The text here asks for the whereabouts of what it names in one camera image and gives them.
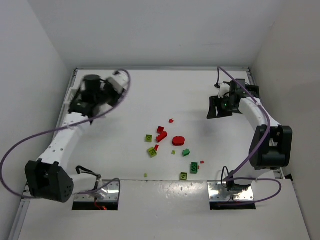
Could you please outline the small dark green lego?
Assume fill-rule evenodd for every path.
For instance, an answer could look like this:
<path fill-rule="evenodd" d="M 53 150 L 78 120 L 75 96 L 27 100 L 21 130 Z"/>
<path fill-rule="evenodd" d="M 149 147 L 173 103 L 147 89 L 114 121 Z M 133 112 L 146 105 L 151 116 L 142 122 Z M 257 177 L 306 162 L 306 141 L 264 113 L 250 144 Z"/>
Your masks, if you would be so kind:
<path fill-rule="evenodd" d="M 190 154 L 191 152 L 190 152 L 190 150 L 187 148 L 187 149 L 184 149 L 183 151 L 182 151 L 182 156 L 183 157 L 186 157 L 186 156 L 188 156 L 189 154 Z"/>

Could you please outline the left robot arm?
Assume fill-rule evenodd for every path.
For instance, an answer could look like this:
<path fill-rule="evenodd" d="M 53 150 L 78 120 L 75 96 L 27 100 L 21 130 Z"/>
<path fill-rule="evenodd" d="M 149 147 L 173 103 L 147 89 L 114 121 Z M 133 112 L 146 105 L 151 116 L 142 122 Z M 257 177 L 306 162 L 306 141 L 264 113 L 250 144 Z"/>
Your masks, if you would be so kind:
<path fill-rule="evenodd" d="M 106 106 L 114 108 L 126 94 L 127 81 L 120 71 L 106 79 L 96 74 L 85 75 L 68 102 L 68 110 L 49 147 L 35 161 L 25 166 L 30 195 L 60 203 L 67 202 L 73 194 L 95 196 L 101 186 L 101 175 L 82 166 L 76 174 L 67 173 L 68 163 L 78 142 L 94 120 L 102 117 Z"/>

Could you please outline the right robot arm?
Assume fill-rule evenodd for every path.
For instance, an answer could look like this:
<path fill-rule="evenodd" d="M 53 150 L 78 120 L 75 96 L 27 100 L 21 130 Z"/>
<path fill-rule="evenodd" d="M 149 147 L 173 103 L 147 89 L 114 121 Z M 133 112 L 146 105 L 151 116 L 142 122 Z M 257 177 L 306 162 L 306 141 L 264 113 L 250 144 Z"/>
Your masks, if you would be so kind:
<path fill-rule="evenodd" d="M 207 119 L 226 118 L 234 113 L 246 117 L 254 130 L 247 162 L 222 177 L 229 191 L 246 188 L 261 175 L 290 163 L 293 129 L 276 121 L 263 107 L 260 89 L 244 79 L 216 83 L 216 96 L 209 98 Z"/>

